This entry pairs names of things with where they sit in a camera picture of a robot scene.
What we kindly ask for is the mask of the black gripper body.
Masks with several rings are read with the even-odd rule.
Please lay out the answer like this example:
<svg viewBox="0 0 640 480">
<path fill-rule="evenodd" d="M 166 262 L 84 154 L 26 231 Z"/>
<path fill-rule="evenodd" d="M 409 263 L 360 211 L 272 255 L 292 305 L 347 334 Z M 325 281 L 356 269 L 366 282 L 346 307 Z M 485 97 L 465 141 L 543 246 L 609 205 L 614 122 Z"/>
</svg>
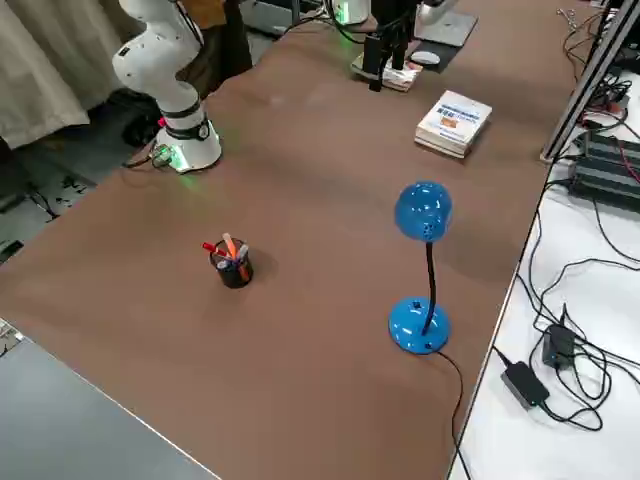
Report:
<svg viewBox="0 0 640 480">
<path fill-rule="evenodd" d="M 399 34 L 409 38 L 417 5 L 415 0 L 373 0 L 372 15 L 377 22 L 374 34 L 378 37 Z"/>
</svg>

